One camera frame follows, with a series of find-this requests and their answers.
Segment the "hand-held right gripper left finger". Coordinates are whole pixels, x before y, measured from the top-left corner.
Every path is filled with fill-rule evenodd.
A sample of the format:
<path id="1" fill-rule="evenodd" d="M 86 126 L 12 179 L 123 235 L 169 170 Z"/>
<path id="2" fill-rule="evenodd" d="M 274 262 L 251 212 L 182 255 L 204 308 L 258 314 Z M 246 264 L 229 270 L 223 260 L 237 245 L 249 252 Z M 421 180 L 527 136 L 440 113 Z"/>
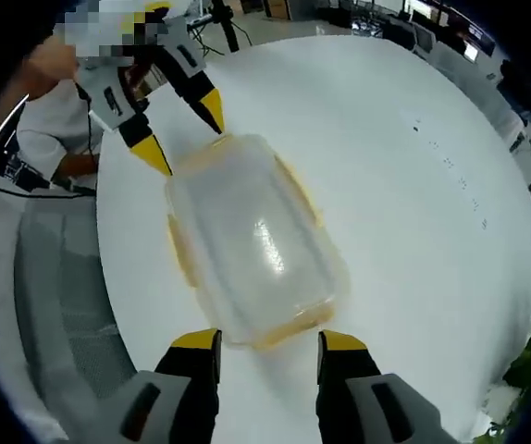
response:
<path id="1" fill-rule="evenodd" d="M 209 443 L 219 412 L 222 332 L 175 339 L 155 370 L 137 373 L 118 394 L 118 433 L 128 443 Z"/>

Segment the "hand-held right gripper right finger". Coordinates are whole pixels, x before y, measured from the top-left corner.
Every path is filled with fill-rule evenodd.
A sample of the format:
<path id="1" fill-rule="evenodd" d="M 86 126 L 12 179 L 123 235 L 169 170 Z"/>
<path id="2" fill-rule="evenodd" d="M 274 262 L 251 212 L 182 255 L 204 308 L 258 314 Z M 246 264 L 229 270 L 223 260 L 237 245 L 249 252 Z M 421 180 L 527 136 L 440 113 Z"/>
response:
<path id="1" fill-rule="evenodd" d="M 454 443 L 430 401 L 383 374 L 356 337 L 318 333 L 315 413 L 324 443 Z"/>

